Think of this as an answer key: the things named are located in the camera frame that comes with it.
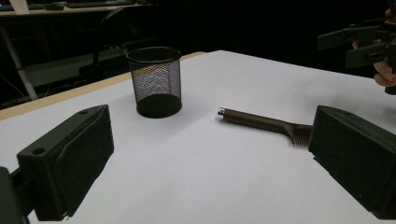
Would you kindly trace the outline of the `black folding chair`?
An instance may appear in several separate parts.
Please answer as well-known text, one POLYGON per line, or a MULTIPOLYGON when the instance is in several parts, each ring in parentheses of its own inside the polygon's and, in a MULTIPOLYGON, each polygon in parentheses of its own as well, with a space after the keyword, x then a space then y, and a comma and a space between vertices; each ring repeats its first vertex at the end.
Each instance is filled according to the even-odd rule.
POLYGON ((96 82, 129 71, 125 55, 129 50, 152 45, 155 25, 147 16, 155 16, 155 6, 120 7, 105 15, 94 36, 92 62, 78 69, 88 82, 96 82))

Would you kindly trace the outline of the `light desk with white leg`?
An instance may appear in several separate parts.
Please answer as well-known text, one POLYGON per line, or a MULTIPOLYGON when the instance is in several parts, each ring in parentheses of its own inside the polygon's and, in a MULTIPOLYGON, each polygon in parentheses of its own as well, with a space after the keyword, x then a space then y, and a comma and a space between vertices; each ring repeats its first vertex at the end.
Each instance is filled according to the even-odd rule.
POLYGON ((27 76, 24 65, 21 63, 20 55, 8 35, 7 25, 14 26, 18 22, 47 21, 49 19, 65 20, 72 16, 93 16, 94 14, 110 12, 113 9, 122 7, 154 6, 154 3, 150 3, 149 0, 110 0, 105 5, 97 7, 69 7, 63 1, 60 1, 59 4, 63 6, 62 10, 46 10, 44 5, 40 5, 40 9, 30 10, 27 0, 9 0, 9 2, 12 6, 12 11, 0 10, 0 36, 6 44, 7 51, 31 100, 36 100, 38 96, 27 76))

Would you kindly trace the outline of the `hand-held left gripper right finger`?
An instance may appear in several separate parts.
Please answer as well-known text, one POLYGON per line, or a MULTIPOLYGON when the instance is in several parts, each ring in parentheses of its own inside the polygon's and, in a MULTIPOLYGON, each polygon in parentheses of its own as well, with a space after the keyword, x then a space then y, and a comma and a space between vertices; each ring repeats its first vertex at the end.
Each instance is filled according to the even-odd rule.
POLYGON ((396 134, 353 113, 320 105, 308 150, 367 211, 396 220, 396 134))

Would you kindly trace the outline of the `black keyboard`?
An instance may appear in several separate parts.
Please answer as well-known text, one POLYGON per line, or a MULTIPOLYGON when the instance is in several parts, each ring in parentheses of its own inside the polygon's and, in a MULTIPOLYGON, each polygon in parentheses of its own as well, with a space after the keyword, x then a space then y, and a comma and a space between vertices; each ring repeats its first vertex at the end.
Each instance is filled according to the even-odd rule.
POLYGON ((118 7, 131 6, 136 0, 69 0, 65 3, 68 8, 85 8, 85 7, 118 7))

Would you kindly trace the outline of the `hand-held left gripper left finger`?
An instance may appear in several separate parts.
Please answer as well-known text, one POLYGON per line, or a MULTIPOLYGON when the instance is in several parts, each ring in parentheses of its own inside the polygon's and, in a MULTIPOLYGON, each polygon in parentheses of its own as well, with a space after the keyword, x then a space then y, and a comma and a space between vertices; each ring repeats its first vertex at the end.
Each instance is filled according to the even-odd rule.
POLYGON ((114 152, 109 107, 83 109, 17 154, 22 211, 73 216, 114 152))

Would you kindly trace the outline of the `black mesh pen holder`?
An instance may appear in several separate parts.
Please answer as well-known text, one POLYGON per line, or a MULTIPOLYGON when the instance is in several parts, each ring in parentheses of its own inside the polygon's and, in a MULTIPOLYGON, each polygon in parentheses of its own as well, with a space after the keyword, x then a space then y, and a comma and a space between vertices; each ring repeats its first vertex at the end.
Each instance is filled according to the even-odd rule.
POLYGON ((182 108, 181 52, 170 47, 149 47, 127 53, 136 110, 145 118, 161 119, 182 108))

